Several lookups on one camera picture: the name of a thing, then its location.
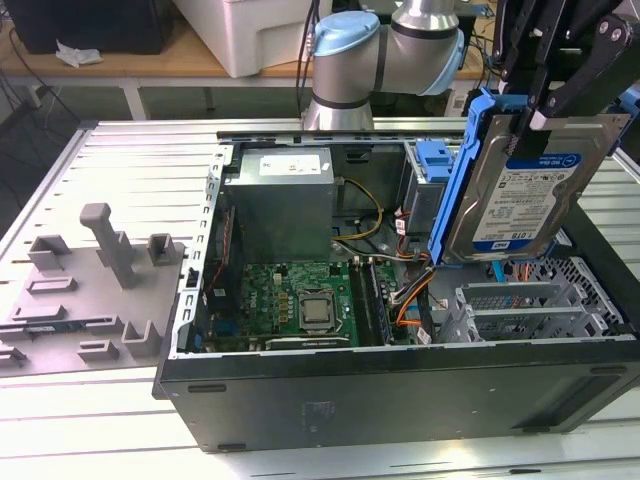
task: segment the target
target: hard disk drive label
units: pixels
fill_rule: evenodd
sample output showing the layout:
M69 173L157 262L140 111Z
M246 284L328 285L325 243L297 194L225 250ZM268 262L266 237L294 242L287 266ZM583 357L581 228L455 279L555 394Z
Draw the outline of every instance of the hard disk drive label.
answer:
M473 245L480 251L517 250L533 241L556 204L554 191L575 172L579 154L510 159L482 215Z

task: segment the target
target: cpu socket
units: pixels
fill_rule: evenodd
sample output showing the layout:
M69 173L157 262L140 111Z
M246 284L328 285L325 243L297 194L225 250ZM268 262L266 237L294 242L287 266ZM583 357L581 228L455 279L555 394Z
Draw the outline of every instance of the cpu socket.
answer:
M335 329L335 306L332 290L298 292L300 329L308 333L327 333Z

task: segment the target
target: hard drive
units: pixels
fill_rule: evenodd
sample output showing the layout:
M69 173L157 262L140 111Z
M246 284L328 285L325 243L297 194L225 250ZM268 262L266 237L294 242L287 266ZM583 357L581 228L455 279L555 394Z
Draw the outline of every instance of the hard drive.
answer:
M442 260L532 259L543 255L591 177L611 151L624 115L571 118L539 158L509 157L512 115L491 121L450 224Z

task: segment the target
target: circuit board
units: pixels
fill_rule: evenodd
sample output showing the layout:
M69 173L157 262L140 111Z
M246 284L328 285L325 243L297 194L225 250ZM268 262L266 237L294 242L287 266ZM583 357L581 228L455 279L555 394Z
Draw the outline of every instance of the circuit board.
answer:
M377 265L376 273L383 294L388 296L397 288L393 266ZM316 320L305 325L305 312L301 312L305 309L305 300L309 300L307 306L325 301L331 315L322 320L324 323ZM347 263L246 265L242 305L241 335L316 333L342 337L349 340L350 346L359 346Z

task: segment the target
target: white storage box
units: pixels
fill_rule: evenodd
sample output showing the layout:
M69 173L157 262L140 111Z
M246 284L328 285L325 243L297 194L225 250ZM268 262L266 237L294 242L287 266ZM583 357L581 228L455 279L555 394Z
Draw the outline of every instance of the white storage box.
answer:
M311 0L174 0L232 77L298 59ZM331 13L320 0L320 16Z

